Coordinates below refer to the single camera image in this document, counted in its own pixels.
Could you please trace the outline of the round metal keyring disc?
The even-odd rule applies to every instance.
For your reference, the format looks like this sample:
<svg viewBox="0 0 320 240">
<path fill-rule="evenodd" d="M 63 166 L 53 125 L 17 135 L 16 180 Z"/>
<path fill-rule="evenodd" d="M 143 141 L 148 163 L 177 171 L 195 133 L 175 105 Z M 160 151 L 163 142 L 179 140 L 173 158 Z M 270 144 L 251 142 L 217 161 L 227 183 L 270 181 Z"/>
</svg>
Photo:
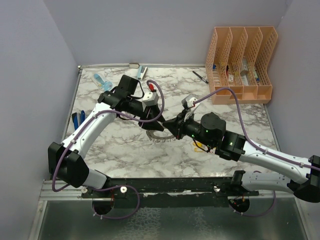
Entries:
<svg viewBox="0 0 320 240">
<path fill-rule="evenodd" d="M 146 135 L 150 141 L 155 143 L 164 143 L 176 140 L 176 137 L 166 129 L 164 131 L 147 130 Z"/>
</svg>

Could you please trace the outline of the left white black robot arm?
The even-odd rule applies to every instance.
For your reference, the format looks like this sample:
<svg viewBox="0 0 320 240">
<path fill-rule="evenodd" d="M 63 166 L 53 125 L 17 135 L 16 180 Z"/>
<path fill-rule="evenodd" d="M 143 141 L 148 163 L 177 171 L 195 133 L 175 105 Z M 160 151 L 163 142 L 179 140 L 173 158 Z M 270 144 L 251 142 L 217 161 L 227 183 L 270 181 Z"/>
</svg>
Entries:
<svg viewBox="0 0 320 240">
<path fill-rule="evenodd" d="M 137 121 L 143 129 L 163 130 L 160 123 L 164 122 L 164 106 L 158 105 L 159 100 L 165 100 L 163 91 L 154 80 L 148 80 L 149 91 L 138 98 L 134 94 L 140 84 L 139 80 L 123 75 L 113 90 L 100 94 L 92 112 L 74 133 L 61 143 L 53 142 L 48 147 L 48 167 L 54 192 L 62 190 L 55 186 L 59 179 L 67 186 L 92 188 L 101 198 L 110 193 L 110 178 L 89 168 L 85 157 L 101 132 L 117 117 Z"/>
</svg>

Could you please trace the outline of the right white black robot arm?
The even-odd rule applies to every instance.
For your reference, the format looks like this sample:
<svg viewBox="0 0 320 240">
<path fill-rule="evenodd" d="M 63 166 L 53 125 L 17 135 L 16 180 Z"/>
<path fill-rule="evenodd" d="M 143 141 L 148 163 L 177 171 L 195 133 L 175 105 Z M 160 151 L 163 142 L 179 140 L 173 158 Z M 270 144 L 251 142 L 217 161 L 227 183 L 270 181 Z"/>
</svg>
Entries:
<svg viewBox="0 0 320 240">
<path fill-rule="evenodd" d="M 209 150 L 214 149 L 222 159 L 250 163 L 272 171 L 262 176 L 241 173 L 229 184 L 230 191 L 236 196 L 246 191 L 271 190 L 291 193 L 310 203 L 320 201 L 320 158 L 317 155 L 297 157 L 268 149 L 244 135 L 228 131 L 226 122 L 213 112 L 203 115 L 200 122 L 192 116 L 185 119 L 180 113 L 164 121 L 163 126 L 177 139 L 188 136 Z"/>
</svg>

